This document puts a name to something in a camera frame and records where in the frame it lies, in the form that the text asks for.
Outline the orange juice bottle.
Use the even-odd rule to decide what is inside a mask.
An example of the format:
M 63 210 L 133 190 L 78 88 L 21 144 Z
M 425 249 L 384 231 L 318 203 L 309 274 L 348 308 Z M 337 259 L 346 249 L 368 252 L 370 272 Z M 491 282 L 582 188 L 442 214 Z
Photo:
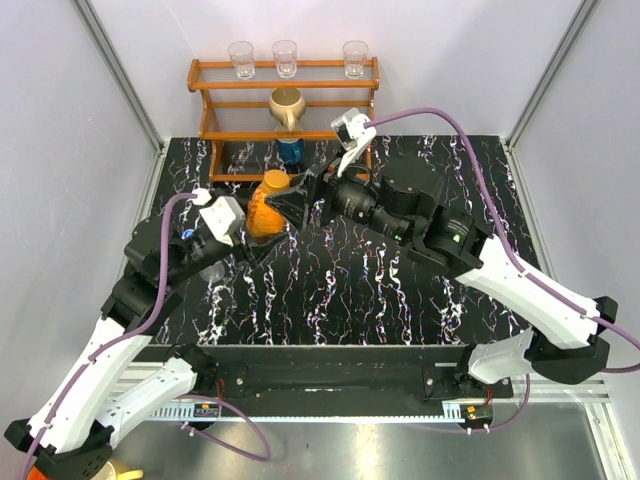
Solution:
M 260 184 L 248 203 L 247 227 L 251 236 L 255 238 L 277 234 L 285 228 L 284 217 L 266 204 L 265 199 L 269 194 Z

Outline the orange bottle cap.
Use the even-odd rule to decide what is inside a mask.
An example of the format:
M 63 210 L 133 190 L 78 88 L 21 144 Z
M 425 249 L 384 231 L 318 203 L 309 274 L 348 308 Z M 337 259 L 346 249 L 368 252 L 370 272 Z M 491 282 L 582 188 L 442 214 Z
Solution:
M 264 173 L 261 188 L 267 194 L 282 192 L 290 187 L 291 177 L 282 170 L 268 170 Z

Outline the clear plastic bottle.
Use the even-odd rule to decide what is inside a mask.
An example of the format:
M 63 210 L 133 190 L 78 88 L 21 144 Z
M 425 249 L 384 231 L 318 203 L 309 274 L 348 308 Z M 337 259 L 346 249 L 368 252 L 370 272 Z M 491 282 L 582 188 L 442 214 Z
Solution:
M 204 281 L 208 283 L 217 283 L 223 280 L 226 275 L 225 265 L 222 261 L 218 261 L 201 270 L 199 275 Z

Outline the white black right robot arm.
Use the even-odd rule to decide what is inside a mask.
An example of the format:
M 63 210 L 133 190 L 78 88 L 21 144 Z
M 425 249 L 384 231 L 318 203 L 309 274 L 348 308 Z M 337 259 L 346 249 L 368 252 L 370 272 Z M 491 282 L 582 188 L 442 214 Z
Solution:
M 443 177 L 423 160 L 405 157 L 389 160 L 378 182 L 360 179 L 352 166 L 314 166 L 266 203 L 302 230 L 321 201 L 320 224 L 343 216 L 366 226 L 395 240 L 429 273 L 473 287 L 525 319 L 525 332 L 465 349 L 453 374 L 463 395 L 513 375 L 535 372 L 575 385 L 603 371 L 610 345 L 595 320 L 614 319 L 616 302 L 575 294 L 507 252 L 484 222 L 445 206 L 444 190 Z

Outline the blue mug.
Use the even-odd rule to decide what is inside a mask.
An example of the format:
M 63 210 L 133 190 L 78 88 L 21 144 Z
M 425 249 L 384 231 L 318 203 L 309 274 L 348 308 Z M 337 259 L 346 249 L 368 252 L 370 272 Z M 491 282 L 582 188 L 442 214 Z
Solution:
M 276 146 L 280 159 L 286 165 L 298 165 L 305 154 L 305 143 L 301 138 L 277 139 Z

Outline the wooden shelf rack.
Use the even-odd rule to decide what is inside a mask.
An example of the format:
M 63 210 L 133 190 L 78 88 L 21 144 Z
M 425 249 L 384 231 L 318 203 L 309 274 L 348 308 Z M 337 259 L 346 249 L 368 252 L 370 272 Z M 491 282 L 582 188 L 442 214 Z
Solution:
M 273 60 L 257 61 L 255 74 L 249 80 L 237 77 L 230 61 L 191 61 L 187 80 L 190 92 L 202 99 L 199 136 L 213 143 L 209 167 L 212 181 L 251 182 L 259 173 L 230 173 L 223 169 L 230 163 L 223 156 L 229 142 L 270 142 L 280 138 L 302 138 L 307 141 L 334 141 L 330 121 L 340 113 L 358 108 L 369 117 L 375 115 L 375 94 L 380 86 L 380 68 L 376 57 L 364 63 L 364 74 L 358 79 L 345 75 L 341 60 L 300 60 L 296 75 L 280 77 Z M 306 102 L 300 132 L 279 130 L 269 112 L 272 90 L 297 88 Z

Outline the beige mug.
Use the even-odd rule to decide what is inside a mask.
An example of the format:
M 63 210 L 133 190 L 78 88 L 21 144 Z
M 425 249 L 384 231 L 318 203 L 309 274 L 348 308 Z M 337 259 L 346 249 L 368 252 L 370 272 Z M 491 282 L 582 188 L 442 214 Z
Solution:
M 306 101 L 298 88 L 276 88 L 269 98 L 269 112 L 288 132 L 294 132 L 306 112 Z

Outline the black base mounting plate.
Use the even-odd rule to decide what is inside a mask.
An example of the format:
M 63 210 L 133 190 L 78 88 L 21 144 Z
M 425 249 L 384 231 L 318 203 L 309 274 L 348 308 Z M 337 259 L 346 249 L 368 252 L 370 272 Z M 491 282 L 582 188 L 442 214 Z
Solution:
M 492 399 L 492 387 L 512 382 L 502 377 L 490 387 L 458 385 L 456 364 L 462 346 L 209 346 L 210 393 L 231 390 L 233 398 L 266 389 L 361 388 L 400 390 L 427 400 L 478 397 Z

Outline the middle drinking glass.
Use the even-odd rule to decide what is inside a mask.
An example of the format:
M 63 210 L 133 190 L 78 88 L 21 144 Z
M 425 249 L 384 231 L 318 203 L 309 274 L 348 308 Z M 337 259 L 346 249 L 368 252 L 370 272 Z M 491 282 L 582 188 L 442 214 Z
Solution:
M 297 73 L 298 46 L 292 40 L 278 40 L 272 45 L 277 74 L 282 79 L 292 79 Z

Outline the drinking glass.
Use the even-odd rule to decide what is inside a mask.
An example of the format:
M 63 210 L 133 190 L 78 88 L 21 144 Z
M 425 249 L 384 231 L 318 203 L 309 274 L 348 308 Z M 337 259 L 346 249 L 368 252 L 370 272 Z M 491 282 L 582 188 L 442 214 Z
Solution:
M 364 75 L 368 57 L 368 45 L 361 40 L 350 40 L 343 45 L 343 62 L 345 76 L 359 79 Z
M 254 48 L 248 41 L 236 41 L 229 45 L 228 54 L 240 80 L 250 80 L 255 75 Z
M 277 74 L 282 79 L 292 79 L 297 73 L 298 46 L 292 40 L 278 40 L 272 45 Z

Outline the left drinking glass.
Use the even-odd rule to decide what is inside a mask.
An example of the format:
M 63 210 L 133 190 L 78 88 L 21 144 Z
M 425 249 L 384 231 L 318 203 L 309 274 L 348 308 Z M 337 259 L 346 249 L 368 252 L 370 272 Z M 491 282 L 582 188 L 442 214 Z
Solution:
M 254 48 L 248 41 L 236 41 L 229 45 L 228 54 L 240 80 L 250 80 L 255 75 Z

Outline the right drinking glass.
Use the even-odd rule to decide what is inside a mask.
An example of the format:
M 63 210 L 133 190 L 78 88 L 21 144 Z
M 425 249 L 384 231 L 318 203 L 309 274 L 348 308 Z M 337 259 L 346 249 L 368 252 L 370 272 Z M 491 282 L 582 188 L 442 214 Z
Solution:
M 345 76 L 359 79 L 364 75 L 368 57 L 368 45 L 361 40 L 350 40 L 343 45 L 343 62 Z

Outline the yellow mug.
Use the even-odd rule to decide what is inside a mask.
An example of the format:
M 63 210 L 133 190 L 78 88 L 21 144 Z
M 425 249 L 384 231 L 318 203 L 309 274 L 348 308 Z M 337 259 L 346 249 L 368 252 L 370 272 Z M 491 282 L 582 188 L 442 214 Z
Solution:
M 103 480 L 139 480 L 143 477 L 143 470 L 131 469 L 115 459 L 109 460 L 96 475 L 96 479 Z

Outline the orange mug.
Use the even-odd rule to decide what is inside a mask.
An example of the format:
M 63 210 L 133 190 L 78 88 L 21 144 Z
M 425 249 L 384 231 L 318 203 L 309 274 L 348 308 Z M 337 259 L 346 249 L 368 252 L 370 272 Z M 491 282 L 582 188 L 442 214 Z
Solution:
M 28 473 L 27 480 L 48 480 L 36 467 L 32 467 Z

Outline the aluminium slotted rail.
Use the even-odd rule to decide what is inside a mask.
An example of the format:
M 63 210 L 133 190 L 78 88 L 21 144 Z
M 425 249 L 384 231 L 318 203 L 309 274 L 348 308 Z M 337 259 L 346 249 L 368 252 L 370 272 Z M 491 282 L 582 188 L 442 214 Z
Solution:
M 361 388 L 328 389 L 266 389 L 246 397 L 233 398 L 226 389 L 219 405 L 211 400 L 197 399 L 193 395 L 169 399 L 155 409 L 145 410 L 145 419 L 162 422 L 191 422 L 198 426 L 215 421 L 239 421 L 235 412 L 242 411 L 254 422 L 293 423 L 422 423 L 463 424 L 465 421 L 481 423 L 483 409 L 492 411 L 496 406 L 522 405 L 524 394 L 529 393 L 533 404 L 603 404 L 609 401 L 605 385 L 589 381 L 573 388 L 567 385 L 533 379 L 527 386 L 524 380 L 498 383 L 492 387 L 492 400 L 484 394 L 478 397 L 438 399 L 431 395 L 422 401 L 400 390 L 366 390 Z

